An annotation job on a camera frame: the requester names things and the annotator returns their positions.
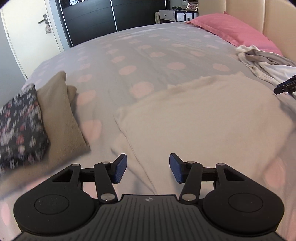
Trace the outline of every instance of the floral cushion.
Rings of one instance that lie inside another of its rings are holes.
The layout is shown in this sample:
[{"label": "floral cushion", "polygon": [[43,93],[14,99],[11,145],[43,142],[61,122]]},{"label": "floral cushion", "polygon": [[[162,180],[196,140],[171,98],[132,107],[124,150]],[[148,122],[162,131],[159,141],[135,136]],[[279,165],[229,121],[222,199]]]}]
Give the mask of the floral cushion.
[{"label": "floral cushion", "polygon": [[49,146],[34,84],[0,108],[0,175],[39,162]]}]

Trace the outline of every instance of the drawer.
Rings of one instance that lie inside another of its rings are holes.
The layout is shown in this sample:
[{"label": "drawer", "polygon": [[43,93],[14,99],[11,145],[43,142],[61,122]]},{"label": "drawer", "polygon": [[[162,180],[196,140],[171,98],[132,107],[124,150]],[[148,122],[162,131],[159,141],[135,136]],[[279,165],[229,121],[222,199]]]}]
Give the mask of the drawer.
[{"label": "drawer", "polygon": [[159,10],[159,18],[175,22],[175,11]]}]

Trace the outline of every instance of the bed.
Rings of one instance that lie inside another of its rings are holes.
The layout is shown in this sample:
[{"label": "bed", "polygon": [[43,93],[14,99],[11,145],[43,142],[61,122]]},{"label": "bed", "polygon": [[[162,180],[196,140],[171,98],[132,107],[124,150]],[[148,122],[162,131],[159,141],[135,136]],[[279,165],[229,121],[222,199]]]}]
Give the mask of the bed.
[{"label": "bed", "polygon": [[[285,57],[296,61],[296,8],[288,1],[199,2],[200,15],[227,11],[265,34]],[[2,241],[12,240],[20,232],[14,220],[13,205],[22,194],[72,163],[89,168],[98,162],[112,162],[121,150],[132,152],[130,147],[124,149],[117,145],[122,132],[114,116],[119,108],[132,106],[155,93],[201,76],[241,72],[269,89],[274,88],[257,78],[238,60],[235,46],[204,29],[185,23],[133,28],[93,39],[43,62],[28,83],[34,83],[36,89],[41,88],[60,70],[67,74],[66,83],[77,88],[78,94],[72,104],[73,114],[90,144],[91,152],[5,193],[0,202]],[[296,100],[291,96],[282,94],[278,98],[296,110]],[[260,175],[252,177],[283,200],[285,215],[277,232],[288,241],[296,240],[295,144],[296,132],[292,131],[284,144],[278,147],[277,154],[260,167]],[[122,194],[164,194],[150,180],[141,160],[136,159],[130,165],[135,166],[128,166],[121,182],[114,186],[118,197]],[[239,171],[244,171],[242,166],[237,167]],[[170,182],[174,187],[169,193],[178,196],[183,185],[173,179]],[[211,185],[202,187],[201,196],[210,191]],[[83,190],[96,197],[93,183],[85,183]]]}]

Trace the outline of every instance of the pink pillow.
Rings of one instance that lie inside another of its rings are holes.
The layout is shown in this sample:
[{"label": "pink pillow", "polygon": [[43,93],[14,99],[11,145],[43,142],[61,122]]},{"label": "pink pillow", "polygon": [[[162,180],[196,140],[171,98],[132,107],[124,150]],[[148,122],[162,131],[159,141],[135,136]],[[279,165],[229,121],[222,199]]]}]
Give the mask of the pink pillow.
[{"label": "pink pillow", "polygon": [[188,23],[208,30],[236,47],[255,45],[262,51],[283,56],[278,47],[266,36],[231,15],[213,13],[194,18]]}]

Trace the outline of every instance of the door frame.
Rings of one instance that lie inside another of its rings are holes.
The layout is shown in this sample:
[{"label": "door frame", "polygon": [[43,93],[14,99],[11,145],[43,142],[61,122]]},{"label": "door frame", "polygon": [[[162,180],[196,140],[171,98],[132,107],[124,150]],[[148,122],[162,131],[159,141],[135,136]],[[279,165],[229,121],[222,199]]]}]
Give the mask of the door frame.
[{"label": "door frame", "polygon": [[[64,52],[64,48],[63,48],[63,45],[62,45],[62,42],[61,42],[61,39],[59,37],[59,34],[58,34],[58,31],[57,31],[57,27],[55,25],[55,22],[54,22],[54,19],[53,19],[53,16],[52,16],[52,11],[51,11],[51,8],[50,8],[50,4],[49,4],[49,0],[44,0],[44,3],[45,3],[45,7],[46,7],[46,14],[47,14],[47,17],[48,17],[48,21],[49,21],[49,24],[50,24],[50,27],[51,27],[51,30],[54,34],[54,37],[56,39],[56,42],[57,42],[57,45],[60,49],[60,52]],[[9,35],[8,35],[8,30],[7,30],[7,27],[6,27],[6,24],[5,24],[5,19],[4,19],[4,14],[3,14],[3,9],[1,8],[0,9],[0,15],[1,15],[1,19],[2,19],[2,23],[3,23],[3,27],[4,27],[4,31],[5,31],[5,35],[6,35],[6,38],[7,38],[7,41],[9,43],[9,46],[10,46],[10,49],[11,49],[11,52],[15,58],[15,61],[17,63],[17,65],[19,66],[20,68],[20,71],[22,73],[22,75],[24,76],[25,80],[27,81],[28,80],[28,77],[26,76],[18,58],[17,58],[17,55],[15,53],[15,50],[12,46],[12,43],[10,41],[10,38],[9,38]]]}]

